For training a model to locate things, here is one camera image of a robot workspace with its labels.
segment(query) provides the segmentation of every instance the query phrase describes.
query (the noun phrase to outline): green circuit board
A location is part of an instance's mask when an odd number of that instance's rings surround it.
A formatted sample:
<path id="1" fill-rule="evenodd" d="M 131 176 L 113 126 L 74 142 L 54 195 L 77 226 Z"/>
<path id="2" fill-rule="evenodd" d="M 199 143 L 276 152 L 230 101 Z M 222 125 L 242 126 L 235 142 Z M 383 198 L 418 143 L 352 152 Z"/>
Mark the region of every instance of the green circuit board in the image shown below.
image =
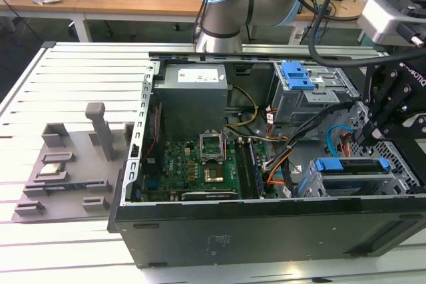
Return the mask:
<path id="1" fill-rule="evenodd" d="M 254 150 L 260 165 L 266 159 L 264 145 L 257 142 L 254 144 Z M 220 149 L 217 143 L 204 142 L 203 154 L 214 154 L 218 151 Z M 199 140 L 168 141 L 164 151 L 164 174 L 159 190 L 170 192 L 220 190 L 236 192 L 241 198 L 234 142 L 226 142 L 226 157 L 223 162 L 206 163 L 200 159 L 200 155 Z M 220 182 L 212 182 L 216 178 L 223 179 Z"/>

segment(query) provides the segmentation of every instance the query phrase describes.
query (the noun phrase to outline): metal rail table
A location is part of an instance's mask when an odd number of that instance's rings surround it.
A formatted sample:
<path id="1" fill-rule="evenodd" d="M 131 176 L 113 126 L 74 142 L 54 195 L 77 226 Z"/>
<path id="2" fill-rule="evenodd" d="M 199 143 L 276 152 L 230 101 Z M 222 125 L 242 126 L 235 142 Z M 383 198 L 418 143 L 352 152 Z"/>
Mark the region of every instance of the metal rail table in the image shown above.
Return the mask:
<path id="1" fill-rule="evenodd" d="M 91 130 L 87 102 L 103 101 L 111 129 L 134 120 L 149 51 L 190 52 L 190 45 L 57 43 L 41 49 L 0 104 L 0 283 L 339 283 L 426 282 L 426 231 L 380 258 L 137 269 L 107 221 L 12 223 L 11 216 L 43 144 L 47 122 Z M 306 53 L 301 46 L 248 45 L 251 53 Z M 365 47 L 321 47 L 353 58 Z"/>

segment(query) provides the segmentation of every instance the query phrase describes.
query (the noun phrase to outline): gray power supply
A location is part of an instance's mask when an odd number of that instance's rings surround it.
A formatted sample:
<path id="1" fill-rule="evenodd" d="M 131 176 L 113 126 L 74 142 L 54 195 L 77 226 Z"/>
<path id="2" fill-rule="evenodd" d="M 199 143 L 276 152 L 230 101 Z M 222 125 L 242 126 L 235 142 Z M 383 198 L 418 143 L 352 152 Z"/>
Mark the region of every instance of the gray power supply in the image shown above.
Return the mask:
<path id="1" fill-rule="evenodd" d="M 196 140 L 206 130 L 222 130 L 228 94 L 224 65 L 168 65 L 154 90 L 164 106 L 167 139 Z"/>

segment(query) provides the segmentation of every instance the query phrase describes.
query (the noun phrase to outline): yellow wire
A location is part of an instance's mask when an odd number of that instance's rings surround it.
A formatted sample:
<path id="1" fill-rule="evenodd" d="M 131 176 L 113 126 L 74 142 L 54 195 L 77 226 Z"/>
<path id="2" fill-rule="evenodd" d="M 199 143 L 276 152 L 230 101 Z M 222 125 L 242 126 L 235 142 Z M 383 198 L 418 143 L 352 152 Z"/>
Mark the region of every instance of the yellow wire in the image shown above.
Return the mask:
<path id="1" fill-rule="evenodd" d="M 225 124 L 225 126 L 245 126 L 247 124 L 252 123 L 256 119 L 256 117 L 258 116 L 258 106 L 256 106 L 256 102 L 253 100 L 253 98 L 246 91 L 244 91 L 241 87 L 239 87 L 239 86 L 233 86 L 233 87 L 237 88 L 238 90 L 241 90 L 241 92 L 243 92 L 247 96 L 247 98 L 250 99 L 250 101 L 252 102 L 253 107 L 254 107 L 254 113 L 253 113 L 253 117 L 251 119 L 247 120 L 247 121 L 236 122 L 236 123 L 228 123 L 228 124 Z"/>

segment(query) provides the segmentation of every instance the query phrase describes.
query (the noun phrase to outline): open computer tower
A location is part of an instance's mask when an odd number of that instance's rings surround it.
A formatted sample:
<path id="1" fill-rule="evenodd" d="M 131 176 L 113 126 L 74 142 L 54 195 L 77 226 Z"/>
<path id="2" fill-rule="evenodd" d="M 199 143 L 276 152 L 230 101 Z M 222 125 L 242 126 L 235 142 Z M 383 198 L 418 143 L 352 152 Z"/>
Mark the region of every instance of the open computer tower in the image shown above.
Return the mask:
<path id="1" fill-rule="evenodd" d="M 307 57 L 151 54 L 113 214 L 136 265 L 380 256 L 423 229 L 425 154 L 354 141 L 363 86 Z"/>

